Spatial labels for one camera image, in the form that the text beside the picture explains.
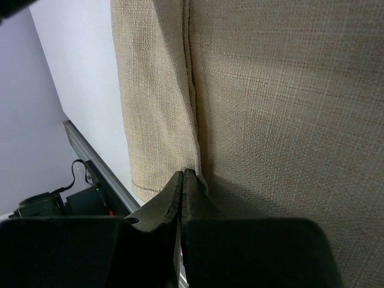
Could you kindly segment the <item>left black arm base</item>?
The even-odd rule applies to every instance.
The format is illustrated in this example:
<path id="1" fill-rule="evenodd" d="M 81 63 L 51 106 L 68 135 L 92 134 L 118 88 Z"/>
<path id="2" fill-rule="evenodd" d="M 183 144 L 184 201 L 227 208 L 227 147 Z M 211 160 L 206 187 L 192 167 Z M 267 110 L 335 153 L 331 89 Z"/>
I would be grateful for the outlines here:
<path id="1" fill-rule="evenodd" d="M 88 188 L 64 197 L 63 194 L 76 183 L 74 165 L 85 168 L 84 180 Z M 8 216 L 9 219 L 22 217 L 61 217 L 61 216 L 117 216 L 126 217 L 128 208 L 108 184 L 101 172 L 91 161 L 76 159 L 71 165 L 73 180 L 70 185 L 53 192 L 41 193 L 19 203 L 19 207 Z"/>

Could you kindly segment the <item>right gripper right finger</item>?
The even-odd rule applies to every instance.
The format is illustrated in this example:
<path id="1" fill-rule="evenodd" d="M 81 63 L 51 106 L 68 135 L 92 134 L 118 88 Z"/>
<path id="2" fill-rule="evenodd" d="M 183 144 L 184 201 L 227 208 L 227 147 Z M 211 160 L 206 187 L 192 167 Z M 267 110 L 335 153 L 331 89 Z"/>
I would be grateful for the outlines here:
<path id="1" fill-rule="evenodd" d="M 342 287 L 323 230 L 304 218 L 227 218 L 194 171 L 182 182 L 181 248 L 190 287 Z"/>

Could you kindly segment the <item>beige cloth napkin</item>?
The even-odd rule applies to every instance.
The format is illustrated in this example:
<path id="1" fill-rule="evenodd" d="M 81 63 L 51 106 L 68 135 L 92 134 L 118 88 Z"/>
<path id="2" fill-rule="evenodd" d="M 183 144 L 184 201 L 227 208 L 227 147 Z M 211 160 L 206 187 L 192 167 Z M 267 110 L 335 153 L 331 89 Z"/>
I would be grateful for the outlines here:
<path id="1" fill-rule="evenodd" d="M 383 2 L 112 1 L 133 192 L 193 169 L 238 216 L 296 216 L 383 286 Z"/>

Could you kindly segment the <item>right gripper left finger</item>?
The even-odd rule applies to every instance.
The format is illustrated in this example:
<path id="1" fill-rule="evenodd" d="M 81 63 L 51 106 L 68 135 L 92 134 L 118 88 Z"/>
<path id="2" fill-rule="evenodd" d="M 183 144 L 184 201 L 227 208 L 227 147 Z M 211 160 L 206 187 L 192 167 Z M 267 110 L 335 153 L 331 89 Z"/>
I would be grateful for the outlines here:
<path id="1" fill-rule="evenodd" d="M 2 287 L 176 287 L 182 172 L 127 218 L 1 223 Z"/>

